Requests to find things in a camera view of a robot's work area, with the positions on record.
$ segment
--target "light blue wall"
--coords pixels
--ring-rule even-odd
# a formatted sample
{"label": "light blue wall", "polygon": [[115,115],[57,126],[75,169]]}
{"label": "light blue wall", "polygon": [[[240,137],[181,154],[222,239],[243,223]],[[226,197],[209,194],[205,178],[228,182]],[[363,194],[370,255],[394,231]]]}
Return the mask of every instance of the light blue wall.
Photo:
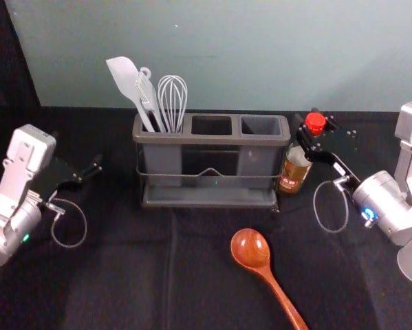
{"label": "light blue wall", "polygon": [[7,0],[42,105],[131,107],[105,59],[188,83],[188,109],[398,111],[412,0]]}

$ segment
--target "black tablecloth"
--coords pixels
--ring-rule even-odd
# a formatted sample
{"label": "black tablecloth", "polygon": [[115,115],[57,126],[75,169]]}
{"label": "black tablecloth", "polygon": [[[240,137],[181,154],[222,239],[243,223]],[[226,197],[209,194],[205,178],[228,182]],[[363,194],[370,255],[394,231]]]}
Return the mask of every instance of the black tablecloth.
{"label": "black tablecloth", "polygon": [[[360,134],[357,162],[394,172],[396,114],[337,117]],[[58,131],[56,154],[78,167],[103,152],[104,171],[81,191],[61,193],[87,215],[83,246],[52,242],[53,214],[46,212],[0,268],[0,329],[291,329],[270,289],[232,260],[230,239],[245,227],[268,240],[274,274],[311,329],[412,329],[412,283],[398,269],[398,248],[378,229],[364,229],[352,205],[344,232],[318,226],[312,194],[334,177],[328,167],[315,164],[302,191],[280,200],[280,214],[143,209],[131,112],[46,108],[9,118],[4,110],[0,178],[11,132],[26,122]],[[327,226],[343,221],[337,194],[327,187],[318,199]],[[79,221],[70,211],[59,232],[78,239]]]}

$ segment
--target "red bottle cap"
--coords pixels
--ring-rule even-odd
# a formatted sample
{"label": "red bottle cap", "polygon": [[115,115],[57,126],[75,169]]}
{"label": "red bottle cap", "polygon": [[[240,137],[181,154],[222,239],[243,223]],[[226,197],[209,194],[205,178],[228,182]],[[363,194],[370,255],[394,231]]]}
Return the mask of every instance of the red bottle cap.
{"label": "red bottle cap", "polygon": [[305,118],[305,125],[307,125],[308,129],[310,130],[311,134],[316,136],[322,133],[323,127],[327,120],[321,113],[311,112]]}

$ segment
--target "bottle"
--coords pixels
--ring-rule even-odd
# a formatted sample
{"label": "bottle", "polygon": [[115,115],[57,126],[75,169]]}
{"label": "bottle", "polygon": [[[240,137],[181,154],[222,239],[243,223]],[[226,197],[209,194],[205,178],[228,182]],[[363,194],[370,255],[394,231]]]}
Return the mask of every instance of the bottle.
{"label": "bottle", "polygon": [[[325,127],[326,119],[318,112],[311,112],[305,118],[305,125],[313,136],[320,135]],[[293,195],[301,189],[302,183],[311,169],[312,163],[305,158],[297,140],[294,140],[284,155],[284,161],[277,181],[277,191],[282,195]]]}

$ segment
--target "whisk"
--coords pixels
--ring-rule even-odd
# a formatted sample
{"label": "whisk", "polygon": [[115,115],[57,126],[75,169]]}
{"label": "whisk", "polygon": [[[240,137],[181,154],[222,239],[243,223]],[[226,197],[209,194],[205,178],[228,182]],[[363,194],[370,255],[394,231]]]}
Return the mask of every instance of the whisk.
{"label": "whisk", "polygon": [[160,112],[170,133],[179,133],[187,105],[187,84],[179,76],[164,76],[158,82]]}

